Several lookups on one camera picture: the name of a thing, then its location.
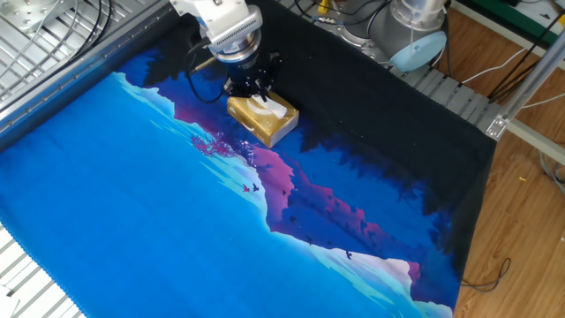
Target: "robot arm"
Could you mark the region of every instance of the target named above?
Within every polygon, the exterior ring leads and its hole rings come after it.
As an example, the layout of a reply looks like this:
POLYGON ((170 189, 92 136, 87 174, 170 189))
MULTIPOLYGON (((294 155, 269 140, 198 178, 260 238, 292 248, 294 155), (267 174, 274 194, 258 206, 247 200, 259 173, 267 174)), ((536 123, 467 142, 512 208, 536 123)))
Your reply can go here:
POLYGON ((244 0, 171 0, 179 15, 196 17, 215 53, 237 52, 245 38, 258 30, 263 19, 259 7, 244 0))
POLYGON ((263 18, 258 6, 244 0, 170 0, 179 15, 196 17, 207 48, 225 64, 225 91, 236 97, 259 94, 266 99, 280 58, 259 53, 263 18))

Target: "metal rod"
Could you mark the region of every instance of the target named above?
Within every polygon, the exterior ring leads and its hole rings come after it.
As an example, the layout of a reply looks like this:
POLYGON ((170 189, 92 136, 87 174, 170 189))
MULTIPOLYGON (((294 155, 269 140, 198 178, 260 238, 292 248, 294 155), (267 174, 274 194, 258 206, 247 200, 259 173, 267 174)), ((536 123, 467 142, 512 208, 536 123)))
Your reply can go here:
POLYGON ((525 79, 510 101, 508 101, 505 107, 506 111, 502 114, 502 119, 512 119, 559 66, 563 58, 565 58, 565 32, 559 35, 554 45, 539 60, 531 74, 525 79))

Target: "white cable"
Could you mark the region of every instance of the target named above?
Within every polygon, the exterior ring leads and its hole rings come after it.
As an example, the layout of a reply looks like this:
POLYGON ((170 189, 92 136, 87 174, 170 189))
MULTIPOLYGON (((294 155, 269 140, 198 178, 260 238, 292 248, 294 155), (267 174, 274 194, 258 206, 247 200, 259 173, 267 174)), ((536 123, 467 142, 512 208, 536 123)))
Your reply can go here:
POLYGON ((37 37, 37 35, 39 34, 39 31, 41 30, 41 28, 43 27, 43 23, 45 22, 45 19, 51 14, 51 12, 53 12, 53 10, 55 10, 55 8, 57 7, 58 4, 62 3, 63 0, 57 0, 55 2, 55 4, 53 4, 53 6, 51 7, 51 9, 49 9, 49 12, 47 12, 47 14, 45 15, 45 17, 43 17, 43 19, 41 20, 41 22, 39 23, 39 26, 37 27, 37 30, 35 31, 34 36, 32 36, 32 38, 29 40, 29 42, 24 46, 23 49, 21 49, 16 56, 12 59, 12 61, 8 64, 8 66, 6 66, 6 69, 2 72, 2 74, 0 74, 0 79, 8 72, 8 70, 11 69, 11 67, 18 61, 19 57, 21 57, 22 54, 24 54, 24 51, 26 51, 26 49, 28 49, 32 43, 35 41, 35 38, 37 37))
POLYGON ((435 62, 433 62, 432 67, 434 67, 436 64, 438 64, 438 62, 440 62, 444 50, 445 50, 445 46, 443 47, 443 49, 441 49, 440 56, 435 60, 435 62))
POLYGON ((518 55, 520 55, 520 53, 522 53, 522 52, 524 52, 524 51, 526 51, 526 49, 520 49, 519 51, 517 51, 517 53, 515 53, 515 55, 513 55, 511 58, 509 58, 508 61, 504 62, 504 64, 502 64, 502 65, 500 65, 500 66, 491 67, 491 68, 489 68, 488 70, 484 70, 484 71, 480 72, 479 74, 477 74, 477 75, 475 75, 475 76, 472 76, 472 77, 470 77, 470 78, 468 78, 468 79, 462 81, 461 83, 462 83, 462 84, 465 84, 466 82, 468 82, 468 81, 470 81, 470 80, 474 80, 474 79, 476 79, 477 77, 483 75, 483 74, 486 73, 486 72, 498 70, 498 69, 500 69, 500 68, 506 66, 506 64, 510 63, 510 61, 512 61, 515 57, 517 57, 518 55))
MULTIPOLYGON (((40 27, 37 29, 37 32, 35 33, 35 35, 37 35, 41 29, 41 25, 43 24, 43 21, 47 18, 47 16, 51 13, 51 11, 45 16, 45 18, 43 18, 43 20, 40 23, 40 27)), ((72 17, 72 22, 71 25, 69 26, 69 29, 67 30, 67 33, 63 36, 63 38, 61 39, 61 41, 59 41, 59 43, 53 47, 53 49, 37 64, 37 65, 41 65, 43 63, 45 63, 48 59, 51 58, 51 55, 55 54, 55 52, 57 52, 57 50, 59 49, 59 47, 61 45, 63 45, 63 43, 69 38, 69 36, 72 34, 72 32, 74 31, 74 25, 77 22, 77 17, 79 16, 79 0, 75 0, 75 11, 74 11, 74 15, 72 17)), ((23 51, 25 51, 27 48, 23 48, 19 54, 21 54, 23 51)), ((8 65, 8 67, 6 68, 6 70, 4 70, 4 72, 2 73, 2 75, 0 75, 0 78, 2 78, 2 76, 4 76, 4 74, 6 74, 6 72, 10 69, 10 67, 14 64, 14 62, 17 61, 17 58, 15 58, 12 63, 10 65, 8 65)), ((12 89, 14 87, 13 84, 11 87, 7 87, 4 91, 0 92, 0 96, 3 96, 4 94, 6 94, 10 89, 12 89)))
POLYGON ((562 97, 564 97, 564 96, 565 96, 565 93, 563 93, 563 94, 561 94, 561 95, 557 95, 557 96, 555 96, 555 97, 552 97, 552 98, 550 98, 550 99, 548 99, 548 100, 544 100, 543 102, 536 102, 536 103, 533 103, 533 104, 531 104, 531 105, 523 106, 522 108, 530 108, 530 107, 538 106, 538 105, 541 105, 542 103, 551 102, 551 101, 554 101, 554 100, 556 100, 556 99, 562 98, 562 97))

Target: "power cord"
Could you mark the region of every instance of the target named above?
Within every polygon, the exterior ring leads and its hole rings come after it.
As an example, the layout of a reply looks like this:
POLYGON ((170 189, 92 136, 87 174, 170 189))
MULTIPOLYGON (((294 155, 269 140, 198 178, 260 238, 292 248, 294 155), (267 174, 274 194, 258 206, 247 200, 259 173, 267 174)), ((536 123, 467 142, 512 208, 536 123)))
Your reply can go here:
POLYGON ((509 272, 511 262, 512 259, 510 259, 509 257, 504 260, 504 262, 501 265, 501 270, 499 271, 498 278, 496 278, 492 282, 488 282, 484 284, 471 284, 466 279, 463 279, 461 281, 461 286, 472 288, 477 292, 492 292, 498 286, 502 278, 505 277, 506 274, 509 272))
POLYGON ((192 83, 192 69, 194 68, 194 63, 196 63, 196 56, 198 54, 198 49, 204 49, 208 44, 210 44, 210 39, 208 39, 207 37, 203 38, 202 40, 200 40, 198 43, 196 43, 191 49, 188 50, 188 52, 186 53, 185 56, 185 76, 188 79, 188 84, 191 86, 191 90, 194 93, 194 95, 196 96, 196 98, 198 98, 201 102, 203 103, 213 103, 213 102, 217 102, 218 100, 220 100, 220 98, 222 98, 224 91, 223 91, 223 86, 222 86, 222 91, 220 92, 220 94, 210 100, 207 101, 204 98, 202 98, 202 96, 200 96, 200 94, 196 91, 196 87, 194 86, 194 83, 192 83), (188 58, 192 56, 192 59, 190 61, 190 63, 187 64, 188 58))
POLYGON ((108 31, 109 23, 112 20, 112 2, 113 0, 108 0, 108 17, 106 18, 106 22, 104 23, 100 34, 98 34, 96 40, 94 40, 94 42, 92 43, 93 47, 100 42, 102 37, 106 34, 106 31, 108 31))
POLYGON ((451 72, 451 50, 449 49, 449 18, 448 15, 445 15, 445 21, 443 22, 443 32, 445 32, 446 41, 445 41, 445 50, 448 56, 448 75, 452 78, 451 72))
POLYGON ((96 30, 98 29, 98 26, 100 25, 101 20, 102 20, 102 0, 98 0, 98 16, 96 17, 96 21, 94 23, 94 26, 92 27, 92 30, 90 30, 90 33, 88 34, 87 39, 82 43, 80 48, 77 49, 75 55, 71 58, 71 60, 69 60, 68 64, 70 64, 75 59, 81 57, 83 55, 83 52, 85 52, 87 49, 91 48, 94 45, 94 43, 92 43, 92 45, 91 45, 90 40, 92 39, 92 37, 96 33, 96 30))
POLYGON ((334 18, 330 18, 330 17, 311 16, 310 14, 306 13, 306 11, 304 11, 304 9, 302 9, 302 7, 300 6, 300 4, 298 2, 299 2, 299 0, 294 0, 294 5, 298 8, 298 10, 300 11, 300 13, 302 13, 302 15, 304 15, 305 17, 310 18, 310 19, 312 19, 316 22, 325 23, 325 24, 329 24, 329 25, 333 25, 333 26, 355 26, 355 25, 359 25, 359 24, 364 23, 364 22, 368 21, 369 19, 371 19, 375 14, 379 14, 379 12, 383 8, 385 8, 388 4, 390 4, 390 0, 388 0, 384 3, 382 3, 381 5, 379 5, 373 12, 371 12, 365 18, 362 18, 360 21, 347 23, 347 22, 343 22, 343 21, 338 21, 338 20, 336 20, 334 18))
POLYGON ((522 63, 526 60, 526 58, 532 53, 532 51, 538 47, 538 45, 541 43, 541 41, 544 39, 544 37, 546 36, 546 34, 551 30, 551 28, 555 25, 555 23, 557 23, 559 21, 559 19, 563 16, 563 14, 565 14, 565 9, 563 9, 558 15, 557 17, 549 24, 548 27, 546 27, 546 29, 544 30, 544 32, 542 32, 542 34, 538 37, 538 39, 536 39, 536 41, 531 45, 530 49, 528 50, 528 52, 522 57, 522 59, 520 59, 520 61, 518 62, 518 64, 516 64, 514 66, 514 68, 512 68, 512 70, 504 77, 504 79, 502 79, 502 81, 493 89, 493 91, 491 92, 491 94, 488 95, 488 99, 492 100, 496 95, 498 95, 502 89, 501 88, 506 81, 512 76, 512 74, 514 74, 514 72, 518 69, 518 67, 520 67, 520 65, 522 65, 522 63))
MULTIPOLYGON (((55 6, 57 6, 58 4, 60 4, 61 2, 57 1, 55 3, 55 6)), ((18 61, 18 59, 21 57, 22 54, 24 54, 24 52, 27 50, 27 48, 29 48, 29 46, 34 43, 35 38, 37 37, 37 35, 39 34, 39 32, 41 31, 41 29, 44 27, 44 23, 45 23, 45 19, 50 15, 50 13, 52 12, 53 9, 55 9, 55 6, 51 8, 51 10, 45 15, 45 17, 43 18, 43 20, 40 22, 40 26, 37 28, 37 31, 35 32, 35 34, 32 36, 32 38, 29 40, 29 42, 24 46, 24 48, 22 50, 20 50, 16 56, 14 57, 14 59, 10 62, 9 65, 6 66, 6 69, 2 72, 2 74, 0 74, 0 78, 2 78, 7 72, 8 70, 11 69, 11 67, 18 61)), ((79 7, 79 0, 75 0, 75 8, 79 7)), ((53 55, 55 52, 57 52, 57 50, 59 49, 59 47, 61 45, 64 44, 64 42, 69 38, 69 36, 72 34, 74 25, 77 22, 77 17, 78 17, 79 11, 75 10, 74 11, 74 15, 72 17, 72 22, 71 25, 69 26, 67 32, 65 33, 65 35, 61 38, 61 40, 59 41, 59 43, 57 45, 55 45, 53 47, 53 49, 51 49, 51 51, 38 63, 36 63, 36 65, 42 65, 43 63, 45 63, 45 61, 47 61, 48 59, 51 58, 51 55, 53 55)), ((9 87, 6 87, 4 91, 0 92, 0 96, 6 94, 8 91, 10 91, 11 89, 13 89, 18 83, 14 83, 9 87)))
POLYGON ((536 102, 536 103, 533 103, 533 104, 530 104, 530 105, 523 106, 523 108, 530 108, 530 107, 538 106, 538 105, 541 105, 542 103, 551 102, 551 101, 554 101, 554 100, 562 98, 562 97, 565 97, 565 93, 563 93, 561 95, 557 95, 557 96, 549 98, 549 99, 546 99, 542 102, 536 102))
POLYGON ((60 5, 63 2, 63 0, 57 0, 55 2, 55 4, 53 4, 53 6, 51 7, 51 9, 49 9, 49 12, 47 12, 47 14, 45 14, 45 17, 43 17, 43 19, 41 20, 41 22, 39 23, 39 26, 37 27, 37 30, 35 30, 35 34, 32 36, 32 38, 29 40, 28 43, 26 43, 26 45, 24 46, 23 49, 21 49, 18 53, 16 53, 16 55, 14 56, 14 58, 12 59, 12 61, 6 66, 6 69, 0 73, 0 79, 8 72, 8 70, 11 69, 12 66, 14 66, 14 64, 16 64, 16 62, 18 61, 19 57, 21 57, 22 54, 24 54, 24 52, 32 45, 32 43, 34 43, 35 38, 39 35, 39 32, 41 30, 41 28, 43 27, 43 24, 45 23, 45 19, 47 19, 47 17, 49 15, 51 15, 51 12, 53 12, 55 10, 55 8, 60 5))
POLYGON ((481 75, 483 75, 483 74, 485 74, 485 73, 487 73, 487 72, 501 69, 502 67, 504 67, 504 66, 506 66, 508 63, 510 63, 510 61, 512 61, 515 57, 519 56, 520 53, 524 52, 525 50, 526 50, 526 49, 520 49, 519 51, 517 51, 517 53, 515 53, 515 55, 513 55, 513 56, 512 56, 511 58, 509 58, 506 62, 504 62, 504 64, 499 65, 499 66, 495 66, 495 67, 491 67, 491 68, 489 68, 489 69, 487 69, 487 70, 484 70, 484 71, 480 72, 480 73, 477 74, 477 75, 474 75, 474 76, 469 77, 468 79, 462 81, 461 83, 462 83, 462 84, 465 84, 465 83, 467 83, 468 81, 474 80, 474 79, 476 79, 477 77, 479 77, 479 76, 481 76, 481 75))

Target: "wire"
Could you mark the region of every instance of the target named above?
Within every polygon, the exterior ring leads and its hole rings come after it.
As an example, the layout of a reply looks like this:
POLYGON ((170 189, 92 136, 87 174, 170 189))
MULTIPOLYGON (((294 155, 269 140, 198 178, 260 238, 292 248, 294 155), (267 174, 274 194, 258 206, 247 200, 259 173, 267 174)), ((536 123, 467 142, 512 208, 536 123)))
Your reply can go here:
POLYGON ((443 49, 441 49, 440 55, 438 56, 438 58, 435 59, 435 62, 433 62, 432 67, 434 67, 436 64, 438 64, 438 62, 440 62, 444 50, 445 50, 445 46, 443 47, 443 49))
MULTIPOLYGON (((78 8, 78 7, 79 7, 79 0, 75 0, 75 8, 78 8)), ((32 68, 31 70, 29 70, 27 74, 33 72, 33 71, 38 67, 38 65, 42 65, 42 64, 45 63, 48 59, 50 59, 51 56, 59 49, 59 47, 60 47, 61 45, 63 45, 63 43, 64 43, 64 42, 69 38, 69 36, 72 34, 72 31, 73 31, 74 25, 75 25, 76 22, 77 22, 77 17, 78 17, 78 16, 79 16, 79 11, 78 11, 78 10, 75 10, 75 11, 74 11, 74 15, 73 15, 73 17, 72 17, 71 25, 70 25, 69 28, 67 29, 67 32, 66 32, 66 34, 63 36, 63 38, 61 38, 61 41, 59 41, 59 43, 58 43, 56 46, 54 46, 53 49, 51 49, 51 51, 50 51, 48 54, 46 54, 46 56, 45 56, 41 61, 39 61, 39 63, 36 63, 36 66, 35 66, 34 68, 32 68)), ((0 75, 0 78, 1 78, 2 76, 4 76, 4 74, 5 74, 5 73, 7 72, 7 70, 11 67, 11 65, 9 65, 9 66, 6 68, 6 70, 4 70, 4 72, 2 73, 2 75, 0 75)), ((0 96, 6 94, 6 92, 8 92, 8 91, 10 91, 11 89, 13 89, 17 84, 18 84, 18 82, 15 82, 15 83, 12 84, 10 87, 7 87, 4 91, 0 92, 0 96)))
POLYGON ((333 25, 333 26, 355 26, 355 25, 359 25, 361 23, 366 22, 367 20, 369 20, 370 18, 372 18, 374 15, 379 14, 379 12, 386 7, 388 4, 390 4, 391 0, 388 0, 384 3, 382 3, 381 5, 379 5, 373 12, 371 12, 370 14, 368 14, 365 18, 361 19, 360 21, 357 22, 352 22, 352 23, 347 23, 347 22, 339 22, 333 18, 329 18, 329 17, 313 17, 310 14, 306 13, 306 11, 304 11, 304 9, 302 9, 302 7, 300 6, 300 4, 298 3, 299 0, 294 0, 294 5, 298 8, 298 10, 300 11, 300 13, 302 13, 302 15, 304 15, 307 18, 310 18, 314 21, 320 22, 320 23, 325 23, 325 24, 329 24, 329 25, 333 25))
POLYGON ((96 17, 96 21, 94 23, 94 26, 92 27, 92 30, 90 30, 90 34, 88 35, 87 39, 82 43, 80 48, 76 51, 76 53, 75 53, 74 57, 72 57, 71 61, 80 57, 82 55, 83 51, 87 49, 87 46, 91 45, 90 39, 92 39, 92 37, 96 33, 96 30, 98 29, 98 26, 100 25, 101 20, 102 20, 102 0, 98 0, 98 17, 96 17))
POLYGON ((71 64, 76 59, 85 55, 92 47, 94 47, 96 44, 98 44, 100 42, 100 40, 102 39, 102 37, 104 36, 104 34, 106 33, 106 31, 109 28, 109 24, 110 24, 111 16, 112 16, 112 1, 113 0, 108 0, 108 17, 106 18, 106 22, 104 23, 104 26, 102 27, 101 32, 96 36, 96 39, 92 43, 89 43, 90 39, 96 33, 96 30, 98 29, 98 26, 100 25, 100 22, 102 21, 102 15, 103 15, 102 14, 102 0, 98 0, 98 17, 96 18, 96 21, 95 21, 95 23, 92 27, 92 30, 90 31, 90 34, 88 35, 87 39, 82 43, 80 48, 75 51, 75 54, 72 56, 72 58, 69 61, 67 61, 67 63, 63 67, 61 67, 61 70, 64 69, 69 64, 71 64))
POLYGON ((565 93, 563 93, 563 94, 561 94, 561 95, 557 95, 557 96, 555 96, 555 97, 552 97, 552 98, 550 98, 550 99, 548 99, 548 100, 544 100, 543 102, 536 102, 536 103, 533 103, 533 104, 531 104, 531 105, 523 106, 522 108, 530 108, 530 107, 538 106, 538 105, 541 105, 542 103, 551 102, 551 101, 554 101, 554 100, 559 99, 559 98, 562 98, 562 97, 565 97, 565 93))
POLYGON ((108 0, 108 17, 106 18, 106 22, 104 23, 104 26, 102 27, 100 34, 98 34, 96 40, 94 40, 94 42, 92 43, 93 47, 100 42, 104 34, 106 34, 106 31, 108 31, 111 18, 112 18, 112 0, 108 0))
POLYGON ((445 15, 445 21, 443 23, 443 26, 444 26, 443 32, 445 32, 446 35, 445 48, 448 56, 448 75, 449 77, 453 77, 451 72, 451 50, 449 49, 449 19, 447 14, 445 15))
POLYGON ((220 92, 220 94, 212 99, 211 101, 207 101, 204 98, 202 98, 202 96, 200 96, 200 94, 198 94, 198 92, 196 91, 196 87, 194 86, 194 83, 192 83, 192 68, 194 67, 194 63, 196 62, 196 56, 197 56, 197 50, 198 49, 204 49, 208 44, 210 44, 210 39, 208 39, 207 37, 203 38, 202 40, 200 40, 198 43, 196 43, 194 45, 194 47, 192 47, 191 49, 188 50, 188 53, 186 53, 185 56, 185 65, 186 65, 186 69, 185 69, 185 76, 188 79, 188 84, 191 86, 191 90, 194 93, 194 95, 196 96, 196 98, 198 98, 201 102, 203 103, 213 103, 213 102, 217 102, 218 100, 220 100, 220 98, 222 98, 223 96, 223 86, 222 86, 222 91, 220 92), (188 60, 188 57, 192 56, 192 60, 189 64, 186 63, 186 61, 188 60))
POLYGON ((465 84, 466 82, 470 81, 470 80, 474 80, 477 77, 483 75, 484 73, 490 72, 490 71, 494 71, 494 70, 498 70, 501 69, 502 67, 506 66, 508 63, 510 63, 510 61, 512 61, 515 57, 519 56, 520 53, 524 52, 526 49, 520 49, 519 51, 517 51, 517 53, 515 53, 515 55, 513 55, 511 58, 508 59, 508 61, 504 62, 504 64, 500 65, 500 66, 495 66, 495 67, 491 67, 487 70, 484 70, 482 72, 480 72, 479 74, 475 75, 475 76, 471 76, 468 79, 462 81, 462 84, 465 84))
POLYGON ((64 0, 57 0, 57 2, 55 2, 55 4, 53 4, 53 6, 51 7, 51 9, 49 9, 49 12, 47 12, 47 14, 45 15, 45 17, 43 17, 43 19, 41 20, 41 22, 39 23, 39 26, 37 27, 37 30, 35 31, 35 34, 32 36, 31 39, 29 39, 29 42, 24 46, 23 49, 21 49, 20 51, 18 51, 18 53, 16 53, 16 55, 14 56, 14 58, 12 59, 12 61, 8 64, 8 66, 6 66, 6 69, 0 73, 0 78, 2 78, 7 72, 8 70, 11 69, 12 66, 14 66, 14 64, 16 64, 16 62, 18 61, 19 57, 21 57, 22 54, 24 54, 24 52, 32 45, 32 43, 34 43, 35 38, 37 37, 37 35, 39 35, 39 31, 41 30, 41 28, 43 27, 43 23, 45 23, 45 19, 47 19, 47 17, 51 14, 51 12, 53 12, 55 10, 55 8, 61 4, 64 0))
POLYGON ((512 70, 504 77, 504 79, 501 80, 501 82, 493 89, 493 91, 491 92, 491 94, 488 95, 488 99, 493 99, 493 97, 500 93, 500 90, 502 90, 503 88, 501 88, 502 85, 504 85, 504 83, 510 78, 510 76, 512 76, 512 74, 514 74, 514 72, 518 69, 518 67, 520 67, 520 65, 526 60, 526 58, 532 53, 532 51, 541 43, 541 41, 543 40, 543 38, 546 36, 546 34, 549 32, 549 30, 555 25, 555 23, 557 23, 559 21, 559 19, 563 16, 563 14, 565 14, 565 9, 563 9, 558 15, 557 17, 549 24, 548 27, 546 27, 546 29, 544 30, 544 32, 541 33, 541 35, 538 37, 538 39, 536 39, 536 41, 531 45, 530 49, 528 49, 528 53, 526 53, 522 59, 520 59, 520 62, 518 62, 514 68, 512 68, 512 70))
POLYGON ((472 288, 477 292, 492 292, 498 286, 498 284, 502 280, 502 278, 505 277, 506 274, 509 272, 511 262, 512 262, 512 260, 509 257, 504 260, 504 262, 501 265, 501 271, 498 274, 498 278, 496 278, 492 282, 484 283, 484 284, 471 284, 467 280, 463 279, 462 282, 461 282, 461 286, 472 288))
POLYGON ((359 13, 359 12, 361 11, 361 9, 365 8, 368 4, 372 4, 372 3, 376 2, 376 1, 377 1, 377 0, 370 0, 370 1, 365 2, 364 4, 361 4, 361 6, 359 6, 353 13, 348 13, 348 12, 345 12, 345 11, 341 11, 341 10, 334 9, 334 8, 332 8, 332 7, 330 7, 330 6, 327 6, 327 5, 319 4, 319 3, 316 2, 316 0, 312 0, 312 3, 313 3, 314 5, 318 5, 319 7, 328 9, 328 10, 330 10, 330 11, 339 12, 339 13, 341 13, 341 14, 345 14, 345 15, 349 15, 349 16, 354 16, 354 15, 356 15, 357 13, 359 13))
POLYGON ((493 103, 498 99, 503 99, 504 98, 503 96, 506 96, 509 93, 515 91, 518 88, 518 86, 524 82, 525 76, 527 76, 537 64, 538 64, 538 62, 534 62, 534 63, 530 64, 530 66, 526 67, 523 71, 521 71, 518 75, 516 75, 510 82, 504 84, 501 87, 501 89, 499 89, 499 92, 496 93, 488 103, 493 103))

